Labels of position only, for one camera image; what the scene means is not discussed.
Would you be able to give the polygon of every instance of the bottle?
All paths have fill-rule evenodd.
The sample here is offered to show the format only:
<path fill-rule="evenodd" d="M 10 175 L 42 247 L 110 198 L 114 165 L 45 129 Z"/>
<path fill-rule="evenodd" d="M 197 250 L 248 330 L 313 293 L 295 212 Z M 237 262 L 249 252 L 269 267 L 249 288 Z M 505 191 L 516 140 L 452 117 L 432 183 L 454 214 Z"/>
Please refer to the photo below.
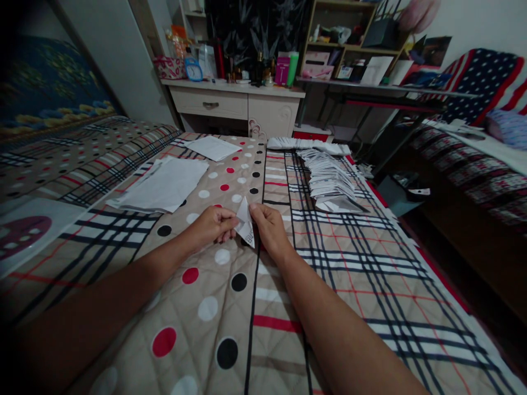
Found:
<path fill-rule="evenodd" d="M 258 52 L 258 57 L 256 58 L 256 66 L 254 67 L 254 79 L 257 87 L 262 86 L 262 80 L 264 79 L 264 53 L 262 51 Z"/>

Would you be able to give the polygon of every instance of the blue alarm clock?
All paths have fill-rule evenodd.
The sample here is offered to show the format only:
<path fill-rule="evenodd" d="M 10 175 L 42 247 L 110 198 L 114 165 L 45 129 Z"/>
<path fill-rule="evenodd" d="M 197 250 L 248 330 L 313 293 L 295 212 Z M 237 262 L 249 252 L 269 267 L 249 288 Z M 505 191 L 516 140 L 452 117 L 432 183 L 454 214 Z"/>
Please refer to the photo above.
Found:
<path fill-rule="evenodd" d="M 203 81 L 203 71 L 198 61 L 194 58 L 185 58 L 185 71 L 191 81 Z"/>

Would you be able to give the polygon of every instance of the headboard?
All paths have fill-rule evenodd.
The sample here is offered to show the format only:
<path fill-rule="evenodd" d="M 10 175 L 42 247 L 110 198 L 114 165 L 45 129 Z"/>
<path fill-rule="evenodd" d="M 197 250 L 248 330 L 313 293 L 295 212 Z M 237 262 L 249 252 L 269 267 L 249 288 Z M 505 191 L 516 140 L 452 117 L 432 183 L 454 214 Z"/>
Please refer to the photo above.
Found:
<path fill-rule="evenodd" d="M 0 84 L 0 144 L 34 140 L 114 114 L 108 93 L 73 45 L 20 37 Z"/>

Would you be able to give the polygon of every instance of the sheet of paper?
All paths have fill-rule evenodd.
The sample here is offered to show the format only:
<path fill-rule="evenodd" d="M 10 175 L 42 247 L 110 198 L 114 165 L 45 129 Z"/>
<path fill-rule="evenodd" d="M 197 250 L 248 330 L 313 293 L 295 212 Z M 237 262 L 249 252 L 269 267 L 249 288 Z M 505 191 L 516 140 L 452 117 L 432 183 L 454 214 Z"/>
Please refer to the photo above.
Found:
<path fill-rule="evenodd" d="M 254 248 L 254 232 L 253 232 L 253 219 L 249 212 L 249 204 L 247 198 L 244 196 L 242 204 L 236 213 L 236 217 L 240 220 L 240 223 L 234 227 L 234 230 L 244 239 L 247 244 Z"/>
<path fill-rule="evenodd" d="M 215 162 L 225 159 L 240 149 L 239 146 L 220 140 L 214 136 L 207 136 L 202 139 L 187 142 L 185 147 Z"/>

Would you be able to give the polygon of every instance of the desk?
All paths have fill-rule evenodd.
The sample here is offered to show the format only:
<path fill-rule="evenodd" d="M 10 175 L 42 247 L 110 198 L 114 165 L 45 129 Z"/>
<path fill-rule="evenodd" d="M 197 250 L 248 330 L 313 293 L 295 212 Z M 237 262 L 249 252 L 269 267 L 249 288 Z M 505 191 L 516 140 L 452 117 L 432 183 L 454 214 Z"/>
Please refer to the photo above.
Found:
<path fill-rule="evenodd" d="M 264 132 L 265 137 L 291 137 L 300 99 L 300 88 L 260 87 L 249 84 L 161 80 L 170 89 L 176 110 L 185 127 L 187 115 L 204 115 L 247 120 L 248 133 Z"/>

